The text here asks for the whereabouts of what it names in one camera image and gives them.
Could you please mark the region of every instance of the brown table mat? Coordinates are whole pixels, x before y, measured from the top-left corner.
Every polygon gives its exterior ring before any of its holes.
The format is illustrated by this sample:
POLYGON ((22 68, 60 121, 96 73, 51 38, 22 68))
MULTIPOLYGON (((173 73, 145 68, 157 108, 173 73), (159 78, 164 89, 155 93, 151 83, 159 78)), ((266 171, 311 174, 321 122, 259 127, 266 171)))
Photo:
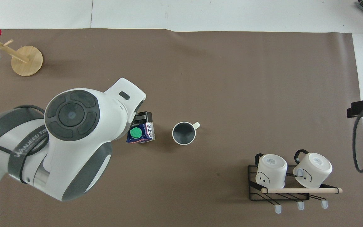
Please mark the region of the brown table mat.
MULTIPOLYGON (((43 108, 56 94, 84 87, 105 91, 124 77, 146 94, 156 141, 113 142, 96 186, 60 202, 9 176, 0 182, 0 226, 363 226, 363 174, 353 165, 346 118, 359 100, 351 34, 171 32, 167 30, 4 30, 1 42, 41 50, 31 77, 0 60, 0 112, 43 108), (200 122, 196 140, 177 145, 180 121, 200 122), (326 184, 343 194, 329 201, 248 200, 247 166, 255 154, 288 164, 300 149, 327 157, 326 184)), ((363 127, 359 126, 363 164, 363 127)))

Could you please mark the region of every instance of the white table surface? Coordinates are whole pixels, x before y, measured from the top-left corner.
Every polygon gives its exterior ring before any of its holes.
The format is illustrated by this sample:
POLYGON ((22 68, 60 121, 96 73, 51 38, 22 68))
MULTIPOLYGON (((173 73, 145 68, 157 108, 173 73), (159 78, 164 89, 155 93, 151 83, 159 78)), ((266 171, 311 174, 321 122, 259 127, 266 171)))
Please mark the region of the white table surface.
POLYGON ((1 29, 353 33, 363 99, 363 12, 356 0, 0 0, 1 29))

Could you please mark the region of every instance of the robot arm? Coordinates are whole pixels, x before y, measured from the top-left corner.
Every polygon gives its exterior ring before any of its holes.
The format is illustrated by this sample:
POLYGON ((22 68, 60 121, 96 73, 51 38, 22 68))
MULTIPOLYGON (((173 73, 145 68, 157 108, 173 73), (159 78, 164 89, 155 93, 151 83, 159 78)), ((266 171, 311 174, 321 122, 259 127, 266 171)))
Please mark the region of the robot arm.
POLYGON ((111 157, 110 141, 127 133, 145 98, 121 78, 106 92, 71 89, 57 95, 44 117, 29 108, 0 114, 0 146, 8 150, 0 151, 0 180, 9 172, 58 200, 80 197, 101 177, 111 157), (47 132, 49 142, 40 146, 34 132, 47 132), (21 148, 32 142, 41 148, 21 159, 21 148))

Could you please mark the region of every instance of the cartoon face on mug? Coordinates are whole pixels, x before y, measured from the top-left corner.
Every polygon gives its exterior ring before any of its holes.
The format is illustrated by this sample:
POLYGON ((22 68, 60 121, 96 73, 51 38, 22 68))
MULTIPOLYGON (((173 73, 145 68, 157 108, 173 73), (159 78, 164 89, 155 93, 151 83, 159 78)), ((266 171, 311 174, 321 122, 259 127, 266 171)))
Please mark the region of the cartoon face on mug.
POLYGON ((309 173, 309 171, 305 169, 299 168, 297 170, 297 180, 301 182, 312 182, 312 175, 309 173))
POLYGON ((262 186, 267 186, 268 184, 271 184, 270 178, 264 174, 263 172, 258 172, 256 175, 256 182, 262 186))

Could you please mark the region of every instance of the wooden dowel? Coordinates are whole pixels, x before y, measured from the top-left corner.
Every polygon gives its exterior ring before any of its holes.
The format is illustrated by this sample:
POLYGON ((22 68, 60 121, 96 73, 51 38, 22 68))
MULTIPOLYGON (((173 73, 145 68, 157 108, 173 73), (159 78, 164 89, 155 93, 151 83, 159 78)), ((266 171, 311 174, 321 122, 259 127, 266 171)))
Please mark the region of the wooden dowel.
POLYGON ((342 193, 341 188, 262 188, 261 193, 342 193))
POLYGON ((4 46, 7 46, 7 45, 11 44, 12 42, 13 42, 13 40, 9 40, 6 43, 4 43, 4 46))
POLYGON ((19 54, 18 52, 16 52, 15 50, 13 50, 11 47, 9 46, 4 46, 3 43, 0 42, 0 50, 4 50, 7 53, 9 53, 11 56, 23 61, 24 63, 28 63, 29 62, 29 58, 27 58, 26 56, 23 56, 21 54, 19 54))

